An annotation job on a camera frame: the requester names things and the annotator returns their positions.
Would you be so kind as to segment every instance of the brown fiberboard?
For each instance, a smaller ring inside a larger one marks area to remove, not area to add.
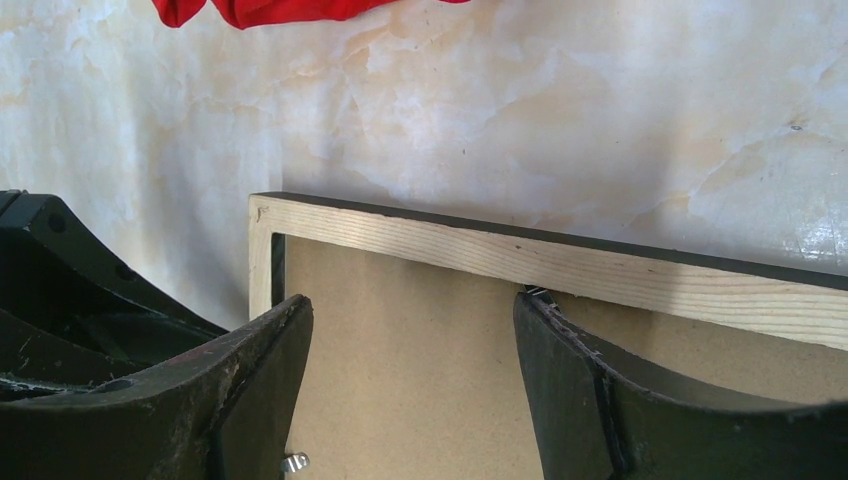
[[[286,263],[288,294],[315,308],[289,437],[313,464],[298,478],[542,478],[513,336],[516,284],[293,237]],[[846,352],[558,299],[577,323],[695,378],[786,400],[848,398]]]

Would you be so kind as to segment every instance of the black edge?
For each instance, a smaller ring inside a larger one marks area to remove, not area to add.
[[[286,299],[286,236],[271,234],[271,307]]]
[[[382,215],[384,217],[390,218],[403,218],[406,220],[415,220],[419,222],[445,225],[453,228],[464,228],[466,230],[497,233],[500,235],[508,235],[511,237],[540,240],[548,243],[559,243],[562,245],[571,245],[575,247],[591,248],[594,250],[623,253],[636,257],[652,258],[655,260],[664,260],[667,262],[680,263],[684,265],[712,268],[725,272],[755,275],[758,277],[771,278],[774,280],[782,280],[786,282],[804,283],[808,285],[816,285],[819,287],[833,288],[836,290],[848,290],[848,277],[831,273],[813,272],[809,270],[801,270],[791,267],[780,267],[777,265],[768,265],[763,263],[748,262],[744,260],[714,257],[711,255],[702,255],[699,253],[649,247],[645,245],[635,245],[632,243],[616,242],[612,240],[583,237],[566,233],[547,232],[543,230],[535,230],[532,228],[514,227],[499,223],[471,220],[467,218],[452,217],[435,213],[419,212],[415,210],[404,210],[401,208],[385,207],[381,205],[351,202],[347,200],[338,200],[326,197],[316,197],[313,195],[304,195],[300,193],[267,192],[258,193],[256,195],[268,198],[276,198],[280,200],[300,202],[309,205],[339,208],[344,210],[355,210],[364,213],[373,213],[376,215]]]

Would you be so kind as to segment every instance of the wood grain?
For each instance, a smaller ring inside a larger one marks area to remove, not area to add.
[[[848,350],[848,292],[840,288],[507,235],[497,226],[484,231],[482,222],[461,228],[461,219],[422,221],[396,209],[379,213],[380,207],[329,202],[251,196],[251,318],[271,306],[270,237],[282,233]],[[752,265],[735,263],[740,269]],[[798,272],[769,266],[762,271],[788,277]],[[845,280],[814,273],[809,278],[837,286]]]

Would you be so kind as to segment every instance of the white marble surface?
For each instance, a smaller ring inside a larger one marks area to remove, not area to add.
[[[201,315],[247,318],[280,188],[848,273],[848,3],[401,0],[179,30],[0,0],[0,188],[61,195]]]

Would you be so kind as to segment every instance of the pine wood strip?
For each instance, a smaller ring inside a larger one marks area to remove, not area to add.
[[[281,233],[848,350],[846,277],[296,194],[249,203],[251,318],[271,307]]]

